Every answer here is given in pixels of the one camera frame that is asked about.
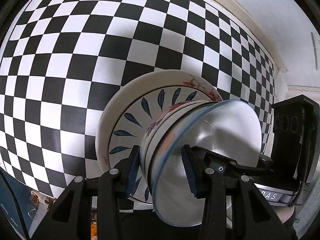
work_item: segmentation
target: checkered tablecloth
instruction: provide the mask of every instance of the checkered tablecloth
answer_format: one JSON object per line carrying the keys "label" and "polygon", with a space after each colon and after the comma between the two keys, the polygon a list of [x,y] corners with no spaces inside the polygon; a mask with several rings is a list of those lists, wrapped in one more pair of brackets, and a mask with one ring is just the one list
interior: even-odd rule
{"label": "checkered tablecloth", "polygon": [[30,0],[0,49],[0,165],[57,198],[99,176],[99,117],[129,81],[159,69],[202,76],[257,113],[264,152],[274,62],[212,0]]}

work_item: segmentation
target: metal bolt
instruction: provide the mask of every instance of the metal bolt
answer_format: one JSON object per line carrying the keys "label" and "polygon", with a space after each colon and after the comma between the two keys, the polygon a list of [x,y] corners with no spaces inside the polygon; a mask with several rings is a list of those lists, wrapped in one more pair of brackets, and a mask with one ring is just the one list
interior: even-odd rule
{"label": "metal bolt", "polygon": [[116,174],[119,173],[119,170],[118,170],[118,169],[111,169],[111,170],[109,171],[109,173],[110,173],[111,175],[116,175]]}
{"label": "metal bolt", "polygon": [[83,180],[83,178],[81,177],[81,176],[76,176],[75,177],[75,182],[76,183],[79,183],[79,182],[81,182]]}
{"label": "metal bolt", "polygon": [[214,170],[211,169],[211,168],[206,168],[206,169],[204,170],[204,172],[205,172],[206,174],[214,174]]}
{"label": "metal bolt", "polygon": [[250,178],[247,175],[242,175],[241,180],[244,182],[248,182],[250,180]]}

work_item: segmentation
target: checkerboard surface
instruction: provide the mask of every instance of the checkerboard surface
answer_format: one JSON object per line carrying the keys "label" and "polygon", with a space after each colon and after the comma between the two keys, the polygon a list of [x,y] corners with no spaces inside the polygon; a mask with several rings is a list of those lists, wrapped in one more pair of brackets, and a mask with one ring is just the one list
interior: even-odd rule
{"label": "checkerboard surface", "polygon": [[212,0],[30,0],[0,49],[0,165],[57,198],[101,175],[99,117],[134,78],[160,69],[202,76],[259,117],[264,152],[274,61]]}

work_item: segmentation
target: blue leaf pattern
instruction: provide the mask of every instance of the blue leaf pattern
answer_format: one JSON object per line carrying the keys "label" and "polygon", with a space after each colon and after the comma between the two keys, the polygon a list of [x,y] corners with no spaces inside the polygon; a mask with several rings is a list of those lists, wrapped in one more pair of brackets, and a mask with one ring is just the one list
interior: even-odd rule
{"label": "blue leaf pattern", "polygon": [[130,114],[130,113],[125,113],[125,114],[124,114],[124,117],[125,117],[126,119],[128,119],[130,122],[133,122],[133,123],[137,124],[138,126],[142,127],[142,126],[138,123],[138,121],[135,119],[135,117],[134,117],[132,114]]}
{"label": "blue leaf pattern", "polygon": [[144,192],[144,199],[147,201],[149,198],[149,188],[146,188],[146,191]]}
{"label": "blue leaf pattern", "polygon": [[109,152],[109,154],[115,154],[115,153],[118,153],[118,152],[122,152],[126,149],[131,149],[131,148],[128,148],[128,147],[124,147],[124,146],[117,146],[116,148],[113,148],[111,150],[111,152]]}
{"label": "blue leaf pattern", "polygon": [[138,179],[138,180],[136,181],[136,183],[134,184],[134,189],[133,189],[133,191],[132,191],[132,193],[131,193],[132,196],[136,193],[136,190],[137,190],[137,188],[138,188],[138,186],[139,186],[139,182],[140,182],[141,178],[142,178],[142,177],[140,177],[140,179]]}
{"label": "blue leaf pattern", "polygon": [[114,131],[113,134],[117,135],[117,136],[133,136],[133,137],[136,137],[136,136],[132,135],[131,133],[128,133],[127,131],[124,131],[124,130]]}
{"label": "blue leaf pattern", "polygon": [[164,101],[164,89],[162,89],[158,95],[158,104],[161,107],[161,111],[163,107],[163,101]]}
{"label": "blue leaf pattern", "polygon": [[186,98],[186,101],[191,101],[197,94],[197,91],[192,92],[188,97]]}
{"label": "blue leaf pattern", "polygon": [[150,109],[149,109],[149,105],[148,105],[148,101],[145,98],[142,98],[141,100],[141,106],[143,108],[143,110],[152,118],[151,114],[150,114]]}
{"label": "blue leaf pattern", "polygon": [[176,100],[180,94],[181,88],[178,88],[174,93],[173,93],[173,97],[172,97],[172,105],[174,105],[176,103]]}

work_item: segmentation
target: blue leaf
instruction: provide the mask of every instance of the blue leaf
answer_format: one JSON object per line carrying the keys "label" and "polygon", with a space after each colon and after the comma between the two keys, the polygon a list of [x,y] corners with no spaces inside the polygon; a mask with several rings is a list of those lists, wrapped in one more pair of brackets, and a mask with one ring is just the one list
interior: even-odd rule
{"label": "blue leaf", "polygon": [[136,183],[134,184],[134,189],[133,189],[133,191],[132,191],[132,193],[131,193],[132,196],[136,193],[136,190],[137,190],[137,188],[138,188],[138,186],[139,186],[139,182],[140,182],[141,178],[142,178],[142,177],[140,177],[140,179],[138,179],[138,180],[136,181]]}
{"label": "blue leaf", "polygon": [[134,117],[132,114],[130,114],[130,113],[125,113],[125,114],[124,114],[124,117],[125,117],[126,119],[128,119],[130,122],[133,122],[133,123],[137,124],[138,126],[142,127],[142,126],[138,123],[138,121],[135,119],[135,117]]}
{"label": "blue leaf", "polygon": [[163,101],[164,101],[164,89],[162,89],[158,95],[158,104],[161,107],[161,111],[163,107]]}
{"label": "blue leaf", "polygon": [[151,114],[150,114],[150,109],[149,109],[149,105],[148,105],[148,101],[145,98],[142,98],[141,100],[141,106],[143,108],[143,110],[152,118]]}
{"label": "blue leaf", "polygon": [[128,133],[127,131],[124,131],[124,130],[114,131],[113,134],[117,135],[117,136],[134,136],[131,133]]}
{"label": "blue leaf", "polygon": [[174,105],[176,103],[176,100],[180,94],[181,88],[178,88],[174,93],[173,93],[173,97],[172,97],[172,105]]}
{"label": "blue leaf", "polygon": [[197,94],[197,91],[192,92],[188,97],[186,98],[186,101],[191,101]]}
{"label": "blue leaf", "polygon": [[116,148],[113,148],[111,150],[111,152],[109,152],[109,154],[115,154],[115,153],[118,153],[118,152],[122,152],[126,149],[131,149],[131,148],[128,148],[128,147],[124,147],[124,146],[117,146]]}
{"label": "blue leaf", "polygon": [[149,198],[149,188],[146,188],[146,191],[144,192],[144,199],[147,201]]}

